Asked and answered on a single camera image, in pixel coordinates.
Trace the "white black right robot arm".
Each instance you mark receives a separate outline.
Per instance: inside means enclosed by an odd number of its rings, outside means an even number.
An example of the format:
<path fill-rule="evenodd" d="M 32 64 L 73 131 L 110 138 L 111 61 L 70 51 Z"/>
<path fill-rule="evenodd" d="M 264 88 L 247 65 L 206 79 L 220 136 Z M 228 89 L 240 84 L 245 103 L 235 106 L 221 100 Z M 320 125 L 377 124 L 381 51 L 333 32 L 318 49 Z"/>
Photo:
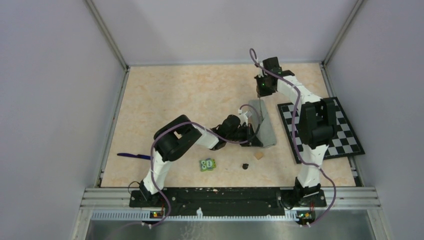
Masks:
<path fill-rule="evenodd" d="M 324 155 L 337 134 L 336 105 L 331 98 L 312 93 L 292 71 L 282 70 L 277 57 L 253 62 L 261 70 L 255 77 L 258 96 L 281 93 L 294 105 L 291 137 L 301 141 L 303 152 L 297 154 L 302 166 L 295 179 L 293 200 L 307 206 L 321 189 Z"/>

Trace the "blue pen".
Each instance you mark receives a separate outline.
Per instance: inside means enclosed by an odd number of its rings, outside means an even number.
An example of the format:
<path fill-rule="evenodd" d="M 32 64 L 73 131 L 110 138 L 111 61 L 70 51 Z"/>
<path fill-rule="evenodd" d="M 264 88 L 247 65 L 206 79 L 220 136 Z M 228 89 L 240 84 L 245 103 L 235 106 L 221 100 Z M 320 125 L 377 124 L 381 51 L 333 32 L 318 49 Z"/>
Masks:
<path fill-rule="evenodd" d="M 144 155 L 144 154 L 131 154 L 131 153 L 120 152 L 120 153 L 117 153 L 116 155 L 120 156 L 120 157 L 143 159 L 143 160 L 150 160 L 151 159 L 151 157 L 149 155 Z"/>

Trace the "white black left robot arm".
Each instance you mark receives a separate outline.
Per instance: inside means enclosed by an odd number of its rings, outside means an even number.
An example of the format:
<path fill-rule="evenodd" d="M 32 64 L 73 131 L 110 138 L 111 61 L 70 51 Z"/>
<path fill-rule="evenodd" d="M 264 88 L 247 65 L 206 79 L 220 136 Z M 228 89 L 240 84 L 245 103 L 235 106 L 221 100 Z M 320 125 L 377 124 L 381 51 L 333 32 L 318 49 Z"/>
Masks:
<path fill-rule="evenodd" d="M 160 202 L 160 193 L 171 165 L 180 159 L 192 146 L 202 146 L 218 151 L 227 143 L 242 147 L 262 147 L 258 134 L 262 121 L 257 126 L 242 122 L 241 117 L 229 115 L 214 128 L 206 128 L 182 114 L 159 129 L 151 146 L 150 170 L 140 182 L 141 200 L 149 207 Z"/>

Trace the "grey-green cloth napkin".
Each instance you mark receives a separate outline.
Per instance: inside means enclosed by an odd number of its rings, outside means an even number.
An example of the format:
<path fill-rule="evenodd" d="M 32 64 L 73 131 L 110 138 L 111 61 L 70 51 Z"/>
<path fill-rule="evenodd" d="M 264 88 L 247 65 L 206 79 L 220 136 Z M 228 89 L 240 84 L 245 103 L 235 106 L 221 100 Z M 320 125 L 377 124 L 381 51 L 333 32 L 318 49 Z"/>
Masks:
<path fill-rule="evenodd" d="M 256 137 L 261 142 L 261 147 L 269 148 L 275 146 L 277 144 L 277 138 L 265 102 L 262 99 L 252 99 L 248 104 L 256 109 L 259 114 L 259 116 L 257 116 L 256 112 L 252 110 L 250 123 L 255 132 L 260 124 L 259 132 Z"/>

